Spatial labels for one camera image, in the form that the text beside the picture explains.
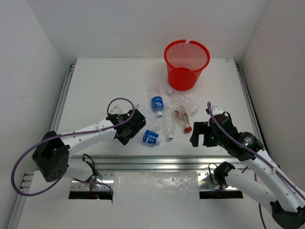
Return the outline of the blue label bottle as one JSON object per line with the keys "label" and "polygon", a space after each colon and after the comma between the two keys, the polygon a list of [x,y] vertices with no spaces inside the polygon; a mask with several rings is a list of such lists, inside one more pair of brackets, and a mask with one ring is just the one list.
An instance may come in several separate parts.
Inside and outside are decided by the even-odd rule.
{"label": "blue label bottle", "polygon": [[157,118],[162,118],[164,103],[159,85],[151,84],[148,88],[148,93],[151,101],[152,110],[156,114]]}
{"label": "blue label bottle", "polygon": [[135,136],[138,143],[149,146],[159,146],[162,137],[158,133],[161,129],[160,122],[143,105],[137,104],[135,108],[145,117],[146,124]]}

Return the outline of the red cap clear bottle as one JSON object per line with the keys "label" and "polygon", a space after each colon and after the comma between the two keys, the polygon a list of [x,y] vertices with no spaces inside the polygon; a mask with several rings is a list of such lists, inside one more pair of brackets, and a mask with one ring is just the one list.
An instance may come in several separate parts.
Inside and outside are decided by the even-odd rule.
{"label": "red cap clear bottle", "polygon": [[184,133],[189,133],[192,131],[192,127],[190,125],[189,116],[183,106],[178,106],[174,110],[176,119],[179,125],[182,127]]}

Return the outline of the clear bottle blue cap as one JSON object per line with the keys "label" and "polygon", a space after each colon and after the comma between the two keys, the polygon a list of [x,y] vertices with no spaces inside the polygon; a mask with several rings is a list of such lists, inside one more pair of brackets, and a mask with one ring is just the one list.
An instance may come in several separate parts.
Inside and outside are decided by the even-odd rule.
{"label": "clear bottle blue cap", "polygon": [[166,141],[173,141],[176,129],[174,106],[172,103],[165,103],[163,110],[163,132]]}

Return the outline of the clear bottle white cap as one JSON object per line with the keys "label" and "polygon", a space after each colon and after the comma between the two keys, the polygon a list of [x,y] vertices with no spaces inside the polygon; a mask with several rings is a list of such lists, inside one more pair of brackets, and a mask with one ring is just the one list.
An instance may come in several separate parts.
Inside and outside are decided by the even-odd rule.
{"label": "clear bottle white cap", "polygon": [[167,94],[174,104],[177,106],[183,106],[189,116],[193,117],[198,113],[199,105],[185,96],[183,93],[174,89],[168,89]]}

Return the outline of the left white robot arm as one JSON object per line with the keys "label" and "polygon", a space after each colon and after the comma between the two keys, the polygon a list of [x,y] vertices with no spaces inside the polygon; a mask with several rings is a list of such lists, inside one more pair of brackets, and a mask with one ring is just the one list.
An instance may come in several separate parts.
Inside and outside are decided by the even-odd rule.
{"label": "left white robot arm", "polygon": [[99,173],[93,162],[74,162],[71,157],[102,141],[118,139],[126,145],[144,126],[146,120],[137,109],[125,114],[110,114],[105,119],[69,134],[45,134],[32,159],[46,182],[62,177],[88,182]]}

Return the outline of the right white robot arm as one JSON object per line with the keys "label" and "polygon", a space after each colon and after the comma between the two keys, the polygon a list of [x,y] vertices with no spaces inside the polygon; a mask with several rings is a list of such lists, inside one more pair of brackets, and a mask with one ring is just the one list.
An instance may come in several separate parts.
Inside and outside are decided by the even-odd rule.
{"label": "right white robot arm", "polygon": [[195,122],[190,138],[199,145],[203,135],[206,147],[220,146],[251,169],[263,182],[249,179],[233,164],[222,162],[213,170],[212,181],[219,187],[232,186],[247,194],[272,215],[284,229],[299,229],[305,224],[305,193],[273,162],[263,144],[249,132],[239,132],[227,112],[217,109],[207,122]]}

